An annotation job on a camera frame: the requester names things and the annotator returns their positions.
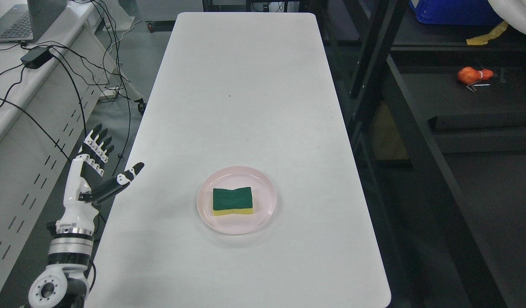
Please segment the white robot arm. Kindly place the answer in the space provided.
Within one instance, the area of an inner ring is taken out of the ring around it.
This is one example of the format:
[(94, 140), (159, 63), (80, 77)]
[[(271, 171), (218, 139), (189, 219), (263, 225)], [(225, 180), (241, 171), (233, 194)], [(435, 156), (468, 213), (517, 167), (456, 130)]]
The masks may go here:
[(83, 308), (90, 294), (85, 272), (93, 243), (93, 230), (58, 228), (50, 243), (46, 268), (30, 286), (28, 307)]

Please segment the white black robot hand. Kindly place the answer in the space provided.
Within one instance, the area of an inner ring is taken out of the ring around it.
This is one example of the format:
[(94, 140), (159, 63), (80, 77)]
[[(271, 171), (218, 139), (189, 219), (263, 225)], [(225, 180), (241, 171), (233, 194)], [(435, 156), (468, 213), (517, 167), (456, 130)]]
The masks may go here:
[(92, 236), (101, 203), (124, 191), (145, 167), (138, 162), (116, 177), (104, 180), (105, 166), (114, 150), (108, 129), (92, 128), (71, 161), (64, 191), (64, 214), (55, 223), (56, 234)]

